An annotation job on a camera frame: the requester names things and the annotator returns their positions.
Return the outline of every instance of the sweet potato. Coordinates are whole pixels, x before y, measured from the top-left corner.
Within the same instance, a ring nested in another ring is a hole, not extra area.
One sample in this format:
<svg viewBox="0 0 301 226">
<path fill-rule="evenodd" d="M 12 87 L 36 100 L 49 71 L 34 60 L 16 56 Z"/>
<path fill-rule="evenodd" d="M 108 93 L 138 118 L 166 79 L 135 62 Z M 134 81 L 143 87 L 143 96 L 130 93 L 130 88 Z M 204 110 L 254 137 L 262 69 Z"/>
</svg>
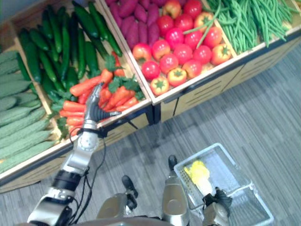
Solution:
<svg viewBox="0 0 301 226">
<path fill-rule="evenodd" d="M 159 39 L 159 37 L 160 37 L 160 30 L 159 30 L 157 23 L 154 22 L 149 26 L 149 29 L 148 29 L 147 40 L 148 40 L 149 46 L 152 47 L 152 45 Z"/>
<path fill-rule="evenodd" d="M 121 27 L 121 23 L 122 23 L 122 19 L 121 17 L 119 16 L 119 13 L 118 13 L 118 4 L 116 2 L 113 2 L 110 4 L 110 11 L 118 25 L 118 27 L 120 28 Z"/>
<path fill-rule="evenodd" d="M 112 4 L 113 2 L 116 2 L 117 0 L 105 0 L 105 3 L 107 3 L 108 6 Z"/>
<path fill-rule="evenodd" d="M 133 25 L 128 29 L 126 36 L 127 44 L 132 50 L 134 46 L 139 42 L 138 35 L 138 23 L 134 22 Z"/>
<path fill-rule="evenodd" d="M 159 8 L 155 4 L 150 4 L 148 9 L 147 26 L 149 27 L 152 23 L 156 22 L 159 18 Z"/>
<path fill-rule="evenodd" d="M 149 8 L 150 6 L 150 0 L 139 0 L 140 5 L 143 6 L 143 8 L 145 8 L 146 10 Z"/>
<path fill-rule="evenodd" d="M 142 5 L 137 4 L 136 9 L 134 11 L 134 16 L 138 21 L 142 21 L 143 23 L 146 23 L 147 13 Z"/>
<path fill-rule="evenodd" d="M 151 0 L 152 3 L 156 4 L 159 8 L 164 6 L 167 0 Z"/>
<path fill-rule="evenodd" d="M 136 9 L 138 0 L 125 1 L 119 6 L 119 16 L 125 18 L 130 16 Z"/>
<path fill-rule="evenodd" d="M 135 21 L 135 17 L 134 16 L 129 16 L 129 17 L 124 18 L 122 20 L 121 32 L 122 32 L 122 34 L 123 34 L 124 37 L 126 37 L 127 31 L 132 26 L 132 24 L 133 24 L 134 21 Z"/>
<path fill-rule="evenodd" d="M 139 21 L 138 32 L 139 32 L 139 42 L 147 44 L 147 25 Z"/>
</svg>

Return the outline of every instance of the tomato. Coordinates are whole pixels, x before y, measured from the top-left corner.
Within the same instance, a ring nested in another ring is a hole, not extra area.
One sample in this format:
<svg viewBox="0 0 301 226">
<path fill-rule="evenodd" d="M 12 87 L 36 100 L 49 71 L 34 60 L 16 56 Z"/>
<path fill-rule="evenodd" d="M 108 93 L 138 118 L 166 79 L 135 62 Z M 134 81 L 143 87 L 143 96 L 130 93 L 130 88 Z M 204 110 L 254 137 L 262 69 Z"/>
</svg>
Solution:
<svg viewBox="0 0 301 226">
<path fill-rule="evenodd" d="M 212 49 L 211 63 L 213 65 L 220 65 L 231 57 L 230 48 L 227 44 L 219 44 Z"/>
<path fill-rule="evenodd" d="M 167 79 L 170 85 L 177 87 L 186 81 L 187 73 L 181 68 L 175 68 L 168 73 Z"/>
<path fill-rule="evenodd" d="M 170 53 L 170 45 L 164 39 L 156 41 L 151 48 L 152 55 L 156 60 L 160 60 L 160 58 L 168 53 Z"/>
<path fill-rule="evenodd" d="M 206 35 L 203 45 L 213 48 L 222 41 L 222 30 L 219 27 L 211 27 L 208 34 Z"/>
<path fill-rule="evenodd" d="M 199 61 L 192 59 L 190 61 L 187 61 L 183 67 L 183 70 L 187 72 L 188 78 L 192 79 L 197 76 L 199 76 L 202 72 L 202 65 Z"/>
<path fill-rule="evenodd" d="M 189 0 L 184 5 L 184 13 L 189 14 L 195 19 L 202 12 L 202 7 L 200 0 Z"/>
<path fill-rule="evenodd" d="M 146 61 L 142 65 L 141 71 L 147 80 L 153 80 L 160 75 L 160 67 L 154 61 Z"/>
<path fill-rule="evenodd" d="M 162 10 L 163 15 L 170 15 L 173 19 L 181 14 L 181 5 L 178 0 L 167 0 Z"/>
<path fill-rule="evenodd" d="M 160 30 L 160 36 L 164 37 L 166 32 L 168 32 L 170 29 L 174 27 L 174 20 L 168 15 L 160 16 L 157 19 L 157 25 Z"/>
<path fill-rule="evenodd" d="M 178 58 L 179 64 L 183 65 L 192 58 L 192 49 L 187 44 L 178 44 L 174 48 L 174 55 Z"/>
<path fill-rule="evenodd" d="M 170 29 L 166 35 L 165 40 L 169 43 L 171 49 L 174 49 L 177 44 L 184 42 L 184 34 L 180 28 Z"/>
<path fill-rule="evenodd" d="M 200 31 L 191 32 L 185 35 L 184 43 L 189 45 L 192 50 L 195 50 L 202 37 L 203 33 Z"/>
<path fill-rule="evenodd" d="M 212 19 L 213 19 L 212 13 L 202 12 L 194 20 L 194 28 L 203 26 L 205 23 L 207 23 L 209 20 L 212 20 Z M 204 33 L 206 29 L 207 29 L 207 26 L 200 28 L 199 31 Z"/>
<path fill-rule="evenodd" d="M 165 77 L 158 77 L 151 81 L 150 88 L 153 94 L 159 96 L 169 90 L 169 82 Z"/>
<path fill-rule="evenodd" d="M 192 17 L 188 14 L 178 16 L 174 20 L 174 26 L 180 28 L 182 31 L 187 31 L 193 28 Z"/>
<path fill-rule="evenodd" d="M 178 65 L 179 65 L 179 60 L 172 53 L 164 55 L 160 59 L 161 72 L 164 73 L 164 74 L 167 74 L 170 70 L 176 68 Z"/>
<path fill-rule="evenodd" d="M 193 59 L 199 61 L 202 65 L 209 63 L 211 56 L 212 53 L 208 46 L 201 45 L 193 52 Z"/>
</svg>

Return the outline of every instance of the wooden crate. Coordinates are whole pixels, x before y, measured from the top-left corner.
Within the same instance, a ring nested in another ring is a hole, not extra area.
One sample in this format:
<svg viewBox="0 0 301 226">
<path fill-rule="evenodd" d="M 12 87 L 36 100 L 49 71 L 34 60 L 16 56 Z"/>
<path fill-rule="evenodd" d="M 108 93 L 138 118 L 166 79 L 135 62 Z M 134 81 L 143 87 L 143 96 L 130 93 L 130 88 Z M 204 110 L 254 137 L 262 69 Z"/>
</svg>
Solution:
<svg viewBox="0 0 301 226">
<path fill-rule="evenodd" d="M 24 11 L 13 16 L 11 19 L 4 22 L 0 28 L 0 41 L 1 41 L 1 43 L 3 43 L 2 47 L 6 51 L 13 50 L 13 49 L 18 50 L 20 52 L 20 55 L 21 55 L 23 61 L 25 62 L 27 70 L 28 70 L 28 67 L 27 67 L 26 56 L 24 54 L 24 51 L 22 49 L 22 46 L 20 44 L 17 34 L 23 27 L 33 28 L 33 27 L 36 27 L 37 24 L 41 24 L 42 11 L 49 4 L 53 6 L 55 11 L 57 11 L 61 6 L 65 6 L 68 13 L 71 13 L 73 11 L 72 10 L 73 5 L 72 5 L 71 1 L 69 1 L 69 0 L 61 0 L 61 1 L 44 0 L 42 2 L 38 2 L 37 4 L 31 6 L 30 8 L 25 9 Z M 97 4 L 95 4 L 95 7 L 101 14 L 105 14 L 105 12 L 103 11 L 103 8 L 99 8 Z M 120 43 L 120 40 L 118 39 L 118 36 L 116 35 L 116 31 L 115 31 L 114 27 L 110 25 L 110 22 L 108 22 L 108 25 L 111 29 L 112 34 L 116 37 L 116 41 Z M 108 53 L 111 53 L 112 48 L 110 47 L 109 43 L 107 43 L 105 41 L 105 42 L 103 42 L 103 44 L 104 44 L 105 48 L 107 49 Z M 120 48 L 121 48 L 122 52 L 124 53 L 123 57 L 120 58 L 120 63 L 122 65 L 122 67 L 125 68 L 126 76 L 132 77 L 133 74 L 137 74 L 136 69 L 135 69 L 134 65 L 128 60 L 127 52 L 125 51 L 125 49 L 123 48 L 122 45 L 120 45 Z M 97 53 L 97 57 L 98 57 L 98 63 L 99 63 L 100 68 L 104 68 L 104 61 L 100 57 L 99 53 Z M 33 79 L 32 79 L 32 81 L 33 81 L 33 84 L 37 90 L 38 96 L 39 96 L 41 102 L 43 103 L 43 107 L 45 108 L 47 114 L 51 114 L 52 113 L 51 108 L 50 108 L 51 102 L 48 99 L 46 93 L 44 92 L 43 88 L 38 83 L 36 83 Z M 97 125 L 98 128 L 110 126 L 110 125 L 118 122 L 119 120 L 127 117 L 128 115 L 130 115 L 134 112 L 137 112 L 151 104 L 151 100 L 150 100 L 145 88 L 143 87 L 143 83 L 139 79 L 139 77 L 137 77 L 137 81 L 140 84 L 141 89 L 146 97 L 145 100 L 143 100 L 139 104 L 127 109 L 121 115 L 111 117 L 111 118 L 99 123 Z M 149 124 L 149 122 L 146 117 L 146 114 L 142 113 L 141 115 L 132 119 L 131 121 L 126 122 L 126 123 L 114 128 L 112 131 L 109 131 L 108 137 L 105 139 L 106 145 L 110 145 L 110 144 L 122 139 L 123 137 L 135 132 L 136 130 L 143 128 L 144 126 L 147 126 L 148 124 Z M 51 126 L 54 130 L 54 135 L 52 136 L 52 138 L 54 140 L 57 140 L 60 137 L 61 132 L 58 129 L 56 121 L 54 119 L 51 120 Z M 13 175 L 14 173 L 18 172 L 20 169 L 26 168 L 27 166 L 57 152 L 57 150 L 59 150 L 60 148 L 62 148 L 64 146 L 67 146 L 67 145 L 70 145 L 70 141 L 68 139 L 63 140 L 63 141 L 57 143 L 57 145 L 34 156 L 33 158 L 30 158 L 30 159 L 22 162 L 21 164 L 15 166 L 15 167 L 12 167 L 11 169 L 7 170 L 6 172 L 0 174 L 0 181 L 4 178 L 8 178 L 10 175 Z M 5 186 L 0 187 L 0 193 L 38 182 L 41 179 L 55 173 L 58 170 L 58 168 L 62 162 L 63 162 L 62 157 L 54 159 L 51 162 L 23 175 L 19 179 L 16 179 L 16 180 L 6 184 Z"/>
</svg>

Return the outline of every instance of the wire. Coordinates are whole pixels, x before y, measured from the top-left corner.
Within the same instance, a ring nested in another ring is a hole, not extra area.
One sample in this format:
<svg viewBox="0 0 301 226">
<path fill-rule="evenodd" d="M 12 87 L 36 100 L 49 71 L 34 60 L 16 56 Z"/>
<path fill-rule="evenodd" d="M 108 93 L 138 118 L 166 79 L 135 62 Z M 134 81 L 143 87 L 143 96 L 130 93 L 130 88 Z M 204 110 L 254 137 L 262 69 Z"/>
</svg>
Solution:
<svg viewBox="0 0 301 226">
<path fill-rule="evenodd" d="M 85 177 L 85 178 L 87 178 L 87 185 L 88 185 L 90 191 L 89 191 L 89 194 L 88 194 L 88 197 L 87 197 L 87 200 L 86 200 L 86 203 L 85 203 L 83 209 L 80 211 L 79 216 L 76 218 L 76 220 L 74 220 L 74 222 L 72 222 L 72 224 L 76 224 L 78 222 L 79 218 L 85 212 L 85 210 L 87 209 L 87 207 L 88 207 L 88 205 L 90 203 L 90 200 L 91 200 L 91 197 L 92 197 L 92 189 L 93 189 L 94 182 L 95 182 L 95 179 L 96 179 L 96 176 L 97 176 L 97 172 L 98 172 L 98 170 L 101 168 L 101 166 L 104 163 L 106 153 L 107 153 L 107 149 L 106 149 L 105 141 L 103 139 L 103 160 L 101 161 L 101 163 L 97 166 L 97 168 L 95 170 L 95 173 L 94 173 L 91 185 L 90 185 L 90 183 L 88 181 L 87 176 Z"/>
</svg>

